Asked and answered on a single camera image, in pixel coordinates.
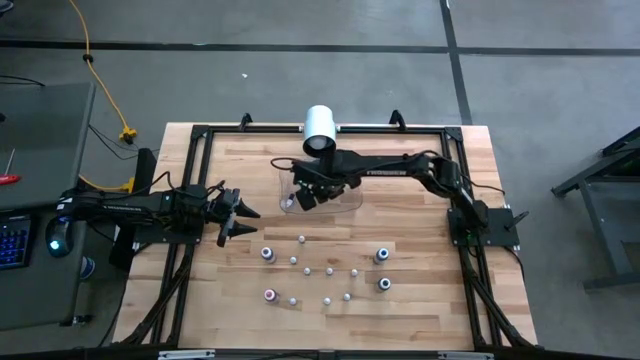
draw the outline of concrete floor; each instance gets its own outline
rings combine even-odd
[[[66,1],[16,1],[0,37],[81,39]],[[80,0],[95,41],[446,46],[437,0]],[[638,48],[633,0],[449,1],[460,46]],[[90,81],[83,51],[0,49],[0,71],[47,84]],[[303,121],[314,104],[337,122],[460,124],[446,54],[95,51],[95,67],[140,133],[159,147],[170,121]],[[586,294],[582,280],[609,273],[582,199],[549,189],[638,125],[635,57],[461,56],[474,124],[488,125],[508,202],[531,215],[519,225],[527,292],[539,343],[581,353],[638,357],[640,287]],[[121,126],[99,92],[94,126]],[[89,135],[82,173],[125,182],[119,161]],[[103,242],[89,246],[105,259]],[[84,328],[0,333],[0,352],[96,346],[123,277],[108,266],[83,290],[98,318]]]

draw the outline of wooden board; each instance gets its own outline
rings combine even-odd
[[[167,125],[156,176],[168,170],[172,182],[180,183],[191,125]],[[471,178],[499,187],[487,127],[463,127],[463,135]],[[262,218],[241,219],[259,232],[235,238],[225,248],[215,244],[217,227],[206,228],[196,250],[180,347],[471,349],[460,261],[448,238],[449,202],[409,178],[364,178],[364,201],[356,211],[287,215],[279,207],[279,174],[269,160],[303,156],[301,141],[301,134],[216,135],[207,185],[225,179],[226,186],[241,189],[244,201]],[[365,155],[441,149],[438,138],[429,135],[340,134],[338,146]],[[196,163],[193,179],[198,169]],[[154,188],[164,189],[162,183]],[[504,203],[499,192],[474,192],[489,206]],[[298,235],[306,236],[304,245],[297,242]],[[275,250],[275,264],[261,259],[264,246]],[[390,250],[390,259],[374,265],[373,254],[380,247]],[[127,336],[156,300],[166,252],[167,246],[153,245],[134,259],[114,340]],[[290,256],[298,258],[297,265],[289,263]],[[488,248],[487,259],[498,304],[535,342],[517,262],[499,248]],[[312,269],[310,276],[303,274],[305,267]],[[333,276],[325,275],[326,267],[335,270]],[[360,271],[355,278],[350,276],[353,268]],[[379,293],[375,282],[383,276],[392,287]],[[280,293],[279,304],[265,303],[266,288]],[[352,295],[350,302],[342,300],[346,292]],[[289,297],[298,304],[290,306]],[[332,299],[330,306],[322,303],[324,297]],[[478,308],[489,341],[486,311]]]

